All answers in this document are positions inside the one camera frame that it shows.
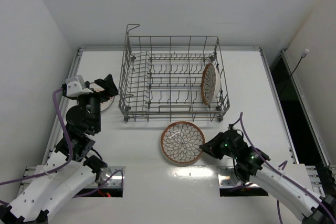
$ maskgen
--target white wall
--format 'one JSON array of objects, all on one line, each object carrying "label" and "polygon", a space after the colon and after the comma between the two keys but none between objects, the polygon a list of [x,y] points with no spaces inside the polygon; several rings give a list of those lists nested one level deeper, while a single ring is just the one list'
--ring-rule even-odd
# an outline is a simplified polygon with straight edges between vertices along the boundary
[{"label": "white wall", "polygon": [[[42,0],[0,0],[0,181],[40,164],[72,52]],[[0,187],[12,200],[18,183]]]},{"label": "white wall", "polygon": [[316,0],[43,0],[72,48],[121,45],[127,23],[151,35],[218,35],[272,62]]},{"label": "white wall", "polygon": [[293,69],[301,53],[309,54],[294,73],[324,149],[336,164],[336,0],[321,0],[290,44],[287,55]]}]

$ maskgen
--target metal wire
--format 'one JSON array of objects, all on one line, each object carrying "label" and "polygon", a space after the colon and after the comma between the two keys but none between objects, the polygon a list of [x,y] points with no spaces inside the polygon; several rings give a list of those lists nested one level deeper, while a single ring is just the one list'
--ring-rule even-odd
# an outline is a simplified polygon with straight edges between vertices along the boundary
[{"label": "metal wire", "polygon": [[[222,120],[229,109],[219,39],[214,36],[130,36],[127,25],[119,83],[119,109],[128,119]],[[209,106],[202,103],[201,82],[212,62],[221,91]]]}]

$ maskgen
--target ceramic plate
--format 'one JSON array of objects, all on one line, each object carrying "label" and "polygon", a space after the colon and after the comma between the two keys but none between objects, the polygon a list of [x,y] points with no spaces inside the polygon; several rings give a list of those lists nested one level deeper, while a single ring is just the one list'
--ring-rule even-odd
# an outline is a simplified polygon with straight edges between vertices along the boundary
[{"label": "ceramic plate", "polygon": [[172,162],[190,164],[200,158],[200,145],[205,138],[195,124],[190,122],[176,122],[169,125],[161,136],[161,150]]},{"label": "ceramic plate", "polygon": [[212,63],[209,63],[205,66],[202,75],[201,94],[203,103],[209,105],[215,101],[220,88],[221,85],[218,70]]}]

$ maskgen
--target black cable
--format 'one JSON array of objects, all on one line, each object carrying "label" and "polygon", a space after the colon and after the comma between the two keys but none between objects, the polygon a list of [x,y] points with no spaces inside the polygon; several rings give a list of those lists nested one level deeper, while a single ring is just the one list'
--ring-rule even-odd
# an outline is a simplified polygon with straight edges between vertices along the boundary
[{"label": "black cable", "polygon": [[294,68],[294,70],[292,71],[292,73],[290,74],[290,76],[287,78],[285,85],[283,85],[283,88],[282,88],[281,91],[279,92],[279,99],[280,99],[280,96],[281,96],[282,92],[284,91],[285,87],[287,86],[288,81],[289,81],[290,78],[292,77],[292,75],[293,75],[293,73],[295,72],[295,70],[298,68],[298,66],[299,66],[299,64],[300,64],[300,62],[302,61],[303,58],[304,58],[304,57],[301,56],[299,62],[298,62],[297,65],[296,65],[296,67]]},{"label": "black cable", "polygon": [[103,158],[100,156],[99,152],[97,152],[94,148],[91,148],[91,150],[96,153],[96,155],[103,161]]}]

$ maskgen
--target metal frame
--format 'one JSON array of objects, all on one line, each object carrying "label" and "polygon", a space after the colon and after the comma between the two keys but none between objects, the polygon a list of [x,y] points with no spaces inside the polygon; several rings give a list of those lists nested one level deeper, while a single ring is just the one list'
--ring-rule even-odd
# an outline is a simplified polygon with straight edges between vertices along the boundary
[{"label": "metal frame", "polygon": [[[221,121],[230,107],[222,52],[216,36],[130,36],[127,25],[119,82],[119,109],[129,119]],[[193,51],[194,46],[201,50]],[[201,99],[202,74],[213,63],[221,77],[215,101]]]},{"label": "metal frame", "polygon": [[[200,47],[192,48],[192,50],[198,50],[198,49],[200,49]],[[83,52],[85,52],[85,51],[122,51],[122,50],[123,50],[123,46],[83,46],[83,47],[80,47],[78,49],[78,51],[76,52],[75,56],[74,56],[74,59],[73,59],[68,77],[70,78],[70,77],[73,77],[73,76],[76,75],[77,70],[79,68],[80,59],[81,59],[81,56],[82,56]],[[294,159],[293,162],[298,164],[299,162],[298,162],[298,159],[297,159],[297,156],[296,156],[296,152],[295,152],[295,149],[294,149],[294,146],[293,146],[293,142],[292,142],[292,139],[290,137],[290,133],[289,133],[289,130],[288,130],[288,127],[287,127],[285,117],[284,117],[283,112],[282,112],[280,101],[279,101],[278,96],[276,94],[276,89],[275,89],[275,85],[273,83],[273,78],[270,74],[270,70],[269,70],[269,67],[267,65],[267,61],[265,59],[265,55],[262,52],[262,50],[260,49],[260,47],[258,47],[258,46],[247,46],[247,47],[244,47],[244,46],[242,46],[242,47],[226,46],[226,47],[221,47],[221,50],[222,51],[258,51],[258,52],[260,52],[260,56],[261,56],[262,62],[264,64],[266,76],[267,76],[269,85],[270,85],[271,90],[272,90],[273,98],[275,100],[278,113],[279,113],[279,115],[281,115],[280,118],[281,118],[281,121],[282,121],[283,126],[284,126],[285,131],[286,131],[289,149],[290,149],[290,152],[291,152],[291,154],[293,156],[293,159]],[[67,105],[68,105],[67,99],[62,98],[61,103],[60,103],[60,107],[62,108],[62,110],[61,110],[62,115],[64,115],[65,110],[67,108]],[[60,125],[59,125],[59,122],[58,122],[58,118],[56,117],[55,122],[54,122],[54,126],[53,126],[52,131],[51,131],[51,135],[50,135],[50,138],[49,138],[49,141],[48,141],[48,145],[47,145],[47,148],[46,148],[45,156],[44,156],[44,159],[43,159],[43,163],[42,163],[43,165],[46,164],[47,159],[48,159],[49,154],[50,154],[50,151],[52,151],[54,149],[54,146],[56,144],[57,137],[59,135],[60,130],[61,130],[61,128],[60,128]]]},{"label": "metal frame", "polygon": [[319,174],[315,166],[306,165],[307,174],[309,176],[310,184],[313,191],[321,196],[325,196]]},{"label": "metal frame", "polygon": [[262,62],[263,62],[264,67],[265,67],[267,79],[268,79],[269,85],[270,85],[271,90],[272,90],[272,95],[273,95],[274,101],[276,103],[278,113],[279,113],[279,115],[281,117],[282,125],[283,125],[283,127],[284,127],[284,129],[286,131],[286,135],[287,135],[287,139],[288,139],[288,144],[289,144],[289,152],[291,153],[291,157],[293,159],[292,161],[293,161],[294,164],[298,164],[299,163],[299,159],[298,159],[298,156],[297,156],[295,148],[294,148],[293,140],[292,140],[292,137],[291,137],[291,135],[289,133],[289,129],[288,129],[288,125],[287,125],[287,122],[286,122],[286,118],[285,118],[285,115],[283,114],[283,111],[282,111],[282,107],[281,107],[281,104],[280,104],[280,100],[279,100],[279,97],[278,97],[277,90],[275,88],[275,84],[273,82],[271,71],[270,71],[269,66],[268,66],[268,64],[266,62],[265,55],[264,55],[264,52],[262,50],[260,50],[260,55],[261,55],[261,59],[263,60]]},{"label": "metal frame", "polygon": [[[288,57],[287,57],[287,54],[286,54],[285,50],[283,50],[281,52],[280,57],[283,58],[285,66],[287,68],[287,71],[289,73],[291,73],[292,69],[289,67],[288,60],[287,60]],[[311,114],[311,113],[310,113],[310,110],[309,110],[309,106],[308,106],[306,100],[304,99],[303,93],[301,92],[301,90],[298,86],[298,79],[297,79],[295,73],[292,75],[291,81],[293,83],[294,89],[295,89],[295,91],[297,93],[297,96],[299,98],[299,102],[301,104],[302,110],[303,110],[303,112],[305,114],[305,117],[306,117],[306,120],[308,122],[309,129],[312,132],[312,135],[313,135],[314,141],[316,143],[317,149],[320,153],[322,162],[323,162],[324,166],[328,166],[328,165],[330,165],[330,162],[329,162],[328,157],[327,157],[327,155],[326,155],[326,153],[325,153],[325,151],[322,147],[321,137],[318,133],[318,127],[315,125],[314,121],[310,120],[310,115],[309,114]]]},{"label": "metal frame", "polygon": [[[82,54],[83,54],[83,51],[79,48],[77,50],[75,56],[74,56],[74,59],[72,60],[72,64],[71,64],[71,67],[70,67],[68,79],[76,76]],[[65,111],[67,109],[68,103],[69,103],[69,99],[62,96],[61,101],[59,103],[59,108],[60,108],[60,111],[61,111],[61,114],[62,114],[63,118],[65,117]],[[45,152],[44,157],[43,157],[43,161],[42,161],[43,165],[45,165],[47,163],[50,150],[52,150],[56,145],[56,141],[57,141],[60,130],[61,130],[61,125],[58,121],[58,117],[55,116],[54,125],[52,127],[50,137],[49,137],[49,141],[48,141],[48,144],[47,144],[47,151]]]}]

